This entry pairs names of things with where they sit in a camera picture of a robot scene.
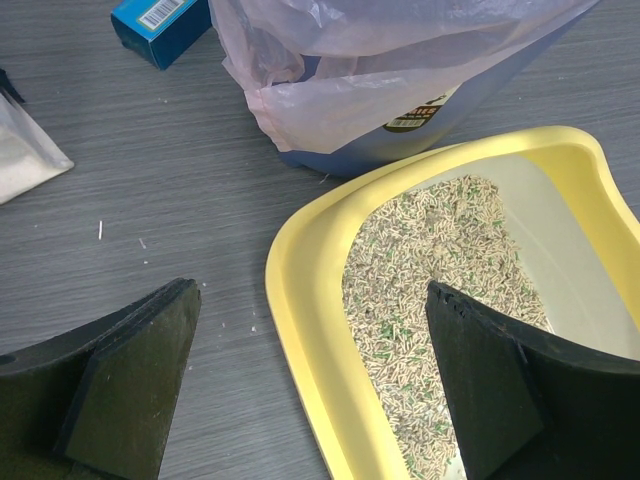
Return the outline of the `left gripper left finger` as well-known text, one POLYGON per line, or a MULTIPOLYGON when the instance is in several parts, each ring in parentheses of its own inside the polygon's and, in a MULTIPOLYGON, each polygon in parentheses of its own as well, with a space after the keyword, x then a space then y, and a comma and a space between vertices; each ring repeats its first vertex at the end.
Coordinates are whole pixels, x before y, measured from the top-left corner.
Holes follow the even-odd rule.
POLYGON ((177 278, 2 355, 2 478, 157 478, 200 308, 197 283, 177 278))

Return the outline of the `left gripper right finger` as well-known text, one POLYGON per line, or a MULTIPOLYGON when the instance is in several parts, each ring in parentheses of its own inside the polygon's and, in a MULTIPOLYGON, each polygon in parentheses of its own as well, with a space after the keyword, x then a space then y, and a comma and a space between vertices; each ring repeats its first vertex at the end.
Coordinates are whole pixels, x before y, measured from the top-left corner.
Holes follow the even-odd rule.
POLYGON ((426 315, 467 478, 638 478, 638 361, 436 281, 426 315))

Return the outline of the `yellow litter box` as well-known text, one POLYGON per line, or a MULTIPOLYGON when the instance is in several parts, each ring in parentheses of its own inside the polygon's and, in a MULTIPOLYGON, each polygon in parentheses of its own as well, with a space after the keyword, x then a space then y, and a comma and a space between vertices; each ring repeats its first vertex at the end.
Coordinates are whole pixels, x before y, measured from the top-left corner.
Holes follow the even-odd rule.
POLYGON ((388 200, 463 175, 499 188, 507 230, 553 331, 610 354, 639 355, 639 223, 591 135, 533 128, 376 169, 294 214, 266 264, 282 348, 335 479, 409 475, 345 317, 341 283, 352 242, 388 200))

